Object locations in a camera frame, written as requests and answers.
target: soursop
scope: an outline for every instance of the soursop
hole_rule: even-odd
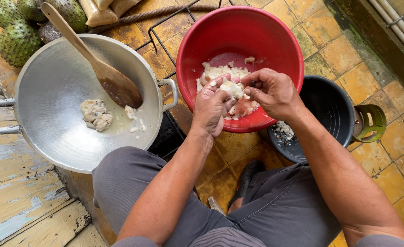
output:
[[[45,0],[51,4],[76,33],[86,32],[86,14],[76,0]]]
[[[6,27],[8,24],[23,18],[17,12],[17,6],[12,0],[0,0],[0,27]]]
[[[40,9],[42,3],[43,0],[17,0],[17,10],[25,19],[44,23],[48,18]]]
[[[24,19],[13,21],[0,34],[0,54],[8,64],[22,67],[40,48],[38,30]]]
[[[63,37],[62,33],[50,21],[38,29],[38,34],[45,44]]]

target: white pipe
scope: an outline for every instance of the white pipe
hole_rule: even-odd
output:
[[[386,23],[392,23],[394,21],[377,0],[370,0],[370,2],[377,9],[380,15],[385,19]],[[397,34],[397,36],[402,40],[404,44],[404,33],[402,32],[400,27],[397,25],[392,25],[391,29]]]
[[[388,14],[390,14],[391,18],[393,18],[393,20],[397,20],[397,18],[399,18],[399,14],[397,14],[396,10],[394,10],[394,8],[388,3],[387,0],[378,0],[379,3],[383,6],[383,8],[386,10],[386,12],[388,12]],[[399,25],[400,29],[402,29],[402,31],[404,32],[404,21],[400,20],[397,25]]]

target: wooden spatula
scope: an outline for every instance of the wooden spatula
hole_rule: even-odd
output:
[[[95,57],[51,4],[43,3],[41,10],[62,35],[88,59],[95,71],[96,78],[113,101],[121,107],[128,105],[135,109],[143,104],[143,98],[133,82],[112,66]]]

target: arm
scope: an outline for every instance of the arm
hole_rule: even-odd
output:
[[[223,116],[234,103],[226,91],[208,83],[198,93],[194,117],[187,138],[172,160],[153,178],[133,205],[121,228],[117,241],[130,236],[149,238],[162,246],[172,235],[188,197],[211,151],[214,138],[223,129]]]
[[[348,246],[371,234],[404,240],[404,225],[385,193],[304,106],[290,78],[263,69],[242,79],[245,84],[250,81],[261,81],[263,91],[249,88],[249,95],[270,117],[288,122],[298,137],[320,192],[341,223]]]

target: hand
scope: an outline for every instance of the hand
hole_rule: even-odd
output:
[[[237,102],[237,99],[229,99],[231,95],[224,90],[218,90],[216,92],[221,86],[224,77],[235,83],[240,81],[239,77],[235,77],[231,80],[230,74],[219,76],[206,83],[203,89],[197,94],[196,102],[194,103],[191,130],[208,134],[208,136],[213,139],[218,137],[222,132],[223,119],[231,107]]]
[[[299,97],[292,80],[286,74],[264,68],[242,78],[246,86],[256,82],[256,87],[247,87],[244,93],[257,101],[270,117],[286,122],[304,117],[308,111]]]

